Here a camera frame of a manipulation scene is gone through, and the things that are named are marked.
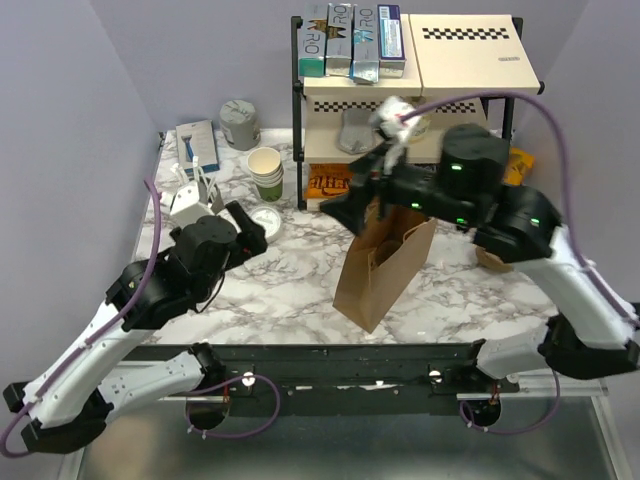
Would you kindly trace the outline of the brown paper bag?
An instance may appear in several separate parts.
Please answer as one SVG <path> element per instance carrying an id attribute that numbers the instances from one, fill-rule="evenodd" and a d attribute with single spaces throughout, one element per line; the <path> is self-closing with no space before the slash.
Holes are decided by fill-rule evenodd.
<path id="1" fill-rule="evenodd" d="M 380 219 L 377 202 L 365 220 L 347 251 L 333 307 L 371 333 L 426 263 L 437 220 L 400 206 Z"/>

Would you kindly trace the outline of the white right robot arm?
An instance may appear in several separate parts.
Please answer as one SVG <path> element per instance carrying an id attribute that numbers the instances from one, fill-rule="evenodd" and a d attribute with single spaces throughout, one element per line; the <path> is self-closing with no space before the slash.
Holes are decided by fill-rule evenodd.
<path id="1" fill-rule="evenodd" d="M 398 206 L 472 229 L 474 245 L 526 275 L 558 311 L 543 327 L 480 342 L 459 370 L 467 389 L 480 392 L 496 379 L 544 367 L 579 380 L 638 370 L 637 305 L 613 305 L 618 295 L 579 259 L 568 224 L 544 194 L 504 183 L 506 140 L 476 124 L 452 127 L 434 176 L 405 161 L 384 170 L 395 145 L 388 139 L 354 161 L 349 191 L 322 202 L 321 212 L 356 235 L 372 201 L 381 216 Z"/>

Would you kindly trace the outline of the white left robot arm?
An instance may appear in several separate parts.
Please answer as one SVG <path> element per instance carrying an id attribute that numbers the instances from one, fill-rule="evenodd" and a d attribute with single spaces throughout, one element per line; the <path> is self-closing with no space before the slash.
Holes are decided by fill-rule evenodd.
<path id="1" fill-rule="evenodd" d="M 28 420 L 27 453 L 72 453 L 126 412 L 168 395 L 209 395 L 225 381 L 227 369 L 207 343 L 130 376 L 109 375 L 152 333 L 212 299 L 227 271 L 267 250 L 264 228 L 238 202 L 226 209 L 228 218 L 205 215 L 174 228 L 171 247 L 129 264 L 67 351 L 38 378 L 4 389 L 9 410 Z"/>

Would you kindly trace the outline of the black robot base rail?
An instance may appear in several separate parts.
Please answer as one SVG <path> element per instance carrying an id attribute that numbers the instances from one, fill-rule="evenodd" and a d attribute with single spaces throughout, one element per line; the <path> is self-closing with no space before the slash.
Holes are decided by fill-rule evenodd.
<path id="1" fill-rule="evenodd" d="M 515 393 L 476 366 L 479 342 L 382 345 L 194 344 L 212 386 L 256 377 L 253 386 L 230 386 L 229 413 L 238 417 L 382 414 L 453 415 L 458 398 Z"/>

